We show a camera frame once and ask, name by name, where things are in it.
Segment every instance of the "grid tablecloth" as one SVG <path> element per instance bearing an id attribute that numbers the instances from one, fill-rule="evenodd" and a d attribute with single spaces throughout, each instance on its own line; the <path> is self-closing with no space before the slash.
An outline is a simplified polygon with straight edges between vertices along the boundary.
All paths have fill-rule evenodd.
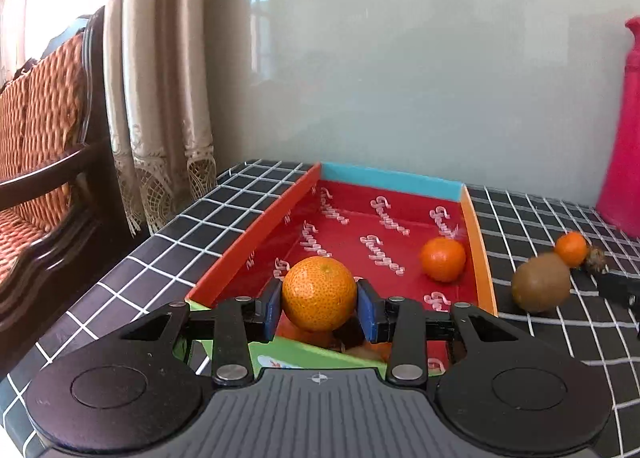
<path id="1" fill-rule="evenodd" d="M 53 359 L 172 300 L 184 298 L 233 241 L 302 176 L 310 164 L 251 160 L 225 171 L 219 186 L 178 215 L 102 278 L 0 382 L 0 422 L 25 457 L 43 450 L 24 409 L 30 380 Z M 640 452 L 640 342 L 633 314 L 598 297 L 595 282 L 572 272 L 574 289 L 558 309 L 530 316 L 511 300 L 517 266 L 552 250 L 567 230 L 582 232 L 609 256 L 611 272 L 640 278 L 640 242 L 602 221 L 591 208 L 469 185 L 489 258 L 500 316 L 602 372 L 614 404 L 598 452 Z M 200 344 L 192 368 L 210 372 Z"/>

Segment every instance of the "pink container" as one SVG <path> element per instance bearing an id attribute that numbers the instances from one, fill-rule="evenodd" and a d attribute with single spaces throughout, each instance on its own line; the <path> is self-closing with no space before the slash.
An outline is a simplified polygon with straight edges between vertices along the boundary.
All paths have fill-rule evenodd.
<path id="1" fill-rule="evenodd" d="M 626 27 L 635 43 L 626 56 L 616 143 L 596 209 L 608 223 L 640 236 L 640 16 Z"/>

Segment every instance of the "brown kiwi fruit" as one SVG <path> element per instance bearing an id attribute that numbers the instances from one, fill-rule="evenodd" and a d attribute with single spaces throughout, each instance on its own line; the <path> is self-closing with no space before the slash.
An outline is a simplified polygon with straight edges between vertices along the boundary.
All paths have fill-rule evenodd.
<path id="1" fill-rule="evenodd" d="M 540 254 L 521 264 L 511 279 L 511 296 L 529 313 L 551 310 L 571 291 L 569 267 L 554 252 Z"/>

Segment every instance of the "wall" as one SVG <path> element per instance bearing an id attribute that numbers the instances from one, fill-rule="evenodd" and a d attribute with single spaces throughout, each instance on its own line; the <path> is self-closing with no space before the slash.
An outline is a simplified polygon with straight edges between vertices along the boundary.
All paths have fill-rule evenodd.
<path id="1" fill-rule="evenodd" d="M 596 201 L 640 0 L 205 6 L 220 167 L 329 160 Z"/>

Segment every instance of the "wicker chair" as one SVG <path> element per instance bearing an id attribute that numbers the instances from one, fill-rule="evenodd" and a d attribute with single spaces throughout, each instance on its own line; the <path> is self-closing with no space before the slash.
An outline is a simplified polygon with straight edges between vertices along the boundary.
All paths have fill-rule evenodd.
<path id="1" fill-rule="evenodd" d="M 0 94 L 0 378 L 140 242 L 111 155 L 103 16 Z"/>

